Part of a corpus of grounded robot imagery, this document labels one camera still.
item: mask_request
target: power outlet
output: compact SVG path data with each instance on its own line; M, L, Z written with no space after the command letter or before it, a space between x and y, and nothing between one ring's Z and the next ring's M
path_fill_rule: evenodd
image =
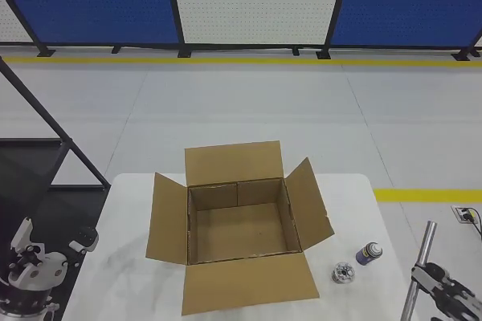
M457 221L460 224L471 224L471 222L464 218L465 214L470 214L473 216L475 224L478 224L478 221L476 220L475 215L472 213L472 211L469 210L467 207L463 206L458 206L458 205L452 205L451 206L451 211L455 214L455 218L457 218Z

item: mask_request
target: spray can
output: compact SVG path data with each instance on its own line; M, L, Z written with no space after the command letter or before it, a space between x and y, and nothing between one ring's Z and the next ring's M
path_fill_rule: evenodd
M382 256L382 248L376 242L368 243L360 251L355 254L355 259L359 264L365 266L377 258Z

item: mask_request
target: black metal leg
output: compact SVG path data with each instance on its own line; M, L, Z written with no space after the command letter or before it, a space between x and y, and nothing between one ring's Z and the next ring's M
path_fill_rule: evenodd
M13 85L14 88L23 96L23 98L33 107L34 110L47 122L47 124L54 130L54 132L61 137L63 142L70 145L70 149L79 157L80 161L95 175L96 179L106 188L109 189L111 185L107 182L105 177L93 165L93 163L84 155L80 148L73 142L71 137L63 130L57 121L50 115L50 113L43 107L29 89L23 84L22 80L7 66L7 64L0 57L0 72Z

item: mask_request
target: white table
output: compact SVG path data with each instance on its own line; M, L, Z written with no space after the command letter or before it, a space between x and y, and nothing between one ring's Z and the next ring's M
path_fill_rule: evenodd
M183 174L166 176L185 183ZM319 299L181 317L185 267L145 258L153 174L121 174L96 227L100 241L84 260L63 320L399 320L407 284L370 182L359 174L316 178L336 232L305 251ZM361 266L355 254L367 242L378 242L384 253ZM332 282L339 261L354 266L353 283Z

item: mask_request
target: open cardboard box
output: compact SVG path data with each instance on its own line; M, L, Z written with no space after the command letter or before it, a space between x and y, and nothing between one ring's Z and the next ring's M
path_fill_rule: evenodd
M186 149L156 173L146 257L186 265L182 315L318 298L303 253L333 235L308 158L284 179L278 141Z

